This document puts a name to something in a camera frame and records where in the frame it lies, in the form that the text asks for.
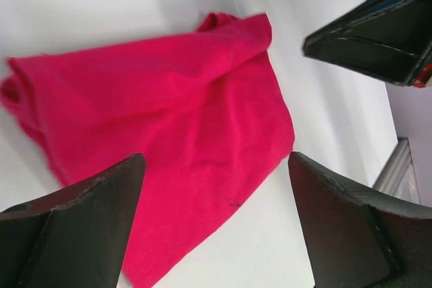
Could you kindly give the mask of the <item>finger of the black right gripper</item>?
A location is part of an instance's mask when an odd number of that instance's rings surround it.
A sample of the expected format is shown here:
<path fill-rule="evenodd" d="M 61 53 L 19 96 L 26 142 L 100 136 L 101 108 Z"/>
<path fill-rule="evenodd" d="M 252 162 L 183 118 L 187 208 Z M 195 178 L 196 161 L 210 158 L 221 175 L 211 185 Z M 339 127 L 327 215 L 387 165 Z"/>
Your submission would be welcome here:
<path fill-rule="evenodd" d="M 431 0 L 367 0 L 304 39 L 305 57 L 411 86 L 431 69 Z"/>

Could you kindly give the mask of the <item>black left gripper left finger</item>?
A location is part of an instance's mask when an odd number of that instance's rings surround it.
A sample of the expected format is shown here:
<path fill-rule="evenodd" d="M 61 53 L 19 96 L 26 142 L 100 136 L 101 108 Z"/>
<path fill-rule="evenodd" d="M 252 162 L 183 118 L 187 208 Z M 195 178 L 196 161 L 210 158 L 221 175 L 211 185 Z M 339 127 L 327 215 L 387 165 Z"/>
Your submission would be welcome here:
<path fill-rule="evenodd" d="M 1 212 L 1 286 L 116 287 L 145 169 L 132 154 Z"/>

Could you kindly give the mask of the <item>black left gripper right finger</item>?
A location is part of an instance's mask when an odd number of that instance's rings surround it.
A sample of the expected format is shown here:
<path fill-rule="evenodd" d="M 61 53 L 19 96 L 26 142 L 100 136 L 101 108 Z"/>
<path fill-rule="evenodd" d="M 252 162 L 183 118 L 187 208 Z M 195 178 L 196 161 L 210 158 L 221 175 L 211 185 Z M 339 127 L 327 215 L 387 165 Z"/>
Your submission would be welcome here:
<path fill-rule="evenodd" d="M 431 208 L 300 152 L 290 154 L 288 169 L 315 287 L 431 286 Z"/>

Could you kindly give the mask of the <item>pink t shirt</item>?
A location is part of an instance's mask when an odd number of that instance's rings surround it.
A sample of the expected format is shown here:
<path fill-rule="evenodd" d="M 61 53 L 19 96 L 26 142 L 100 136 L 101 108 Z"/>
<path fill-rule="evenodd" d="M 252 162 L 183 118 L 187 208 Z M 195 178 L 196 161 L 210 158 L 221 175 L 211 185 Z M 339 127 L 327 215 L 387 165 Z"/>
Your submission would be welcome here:
<path fill-rule="evenodd" d="M 267 15 L 197 31 L 10 57 L 1 103 L 62 185 L 133 153 L 146 174 L 123 270 L 152 287 L 245 203 L 294 147 Z"/>

